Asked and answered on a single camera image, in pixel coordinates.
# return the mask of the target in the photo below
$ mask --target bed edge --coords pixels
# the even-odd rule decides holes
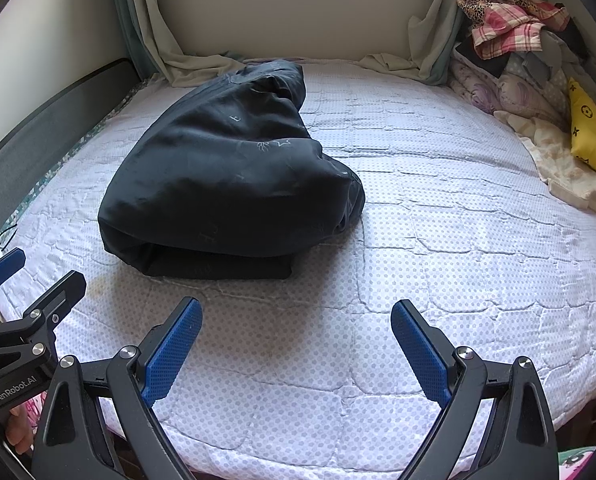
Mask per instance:
[[[36,182],[139,82],[118,59],[79,79],[29,114],[0,142],[0,228]]]

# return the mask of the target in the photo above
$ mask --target mattress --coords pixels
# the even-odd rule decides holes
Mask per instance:
[[[447,88],[352,63],[304,72],[305,125],[366,190],[352,232],[299,254],[286,281],[154,279],[105,253],[96,214],[107,184],[188,91],[154,80],[22,214],[27,265],[0,288],[6,318],[79,270],[87,293],[57,348],[87,361],[198,298],[203,329],[154,409],[191,468],[229,480],[398,477],[439,412],[389,327],[402,298],[485,359],[530,356],[556,426],[567,421],[596,395],[596,214],[549,195],[515,133]],[[459,467],[486,416],[483,406]]]

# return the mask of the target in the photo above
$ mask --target pink plaid cloth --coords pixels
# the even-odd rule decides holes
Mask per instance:
[[[542,50],[540,30],[548,25],[554,30],[563,30],[569,22],[569,13],[558,8],[532,0],[531,16],[520,6],[511,4],[490,4],[484,11],[484,23],[475,27],[471,34],[476,53],[482,59],[492,59],[507,52],[529,52]]]

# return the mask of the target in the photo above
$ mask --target pile of clothes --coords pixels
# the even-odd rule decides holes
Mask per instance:
[[[457,0],[466,15],[448,85],[482,111],[538,117],[569,130],[568,81],[596,103],[596,63],[562,5],[542,0]]]
[[[566,7],[456,1],[466,19],[447,85],[516,131],[553,195],[596,212],[596,60]]]

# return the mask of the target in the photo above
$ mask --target dark comforter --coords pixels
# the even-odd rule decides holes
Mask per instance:
[[[105,249],[150,276],[286,278],[355,223],[360,179],[299,115],[300,66],[274,61],[182,97],[124,159],[98,212]]]

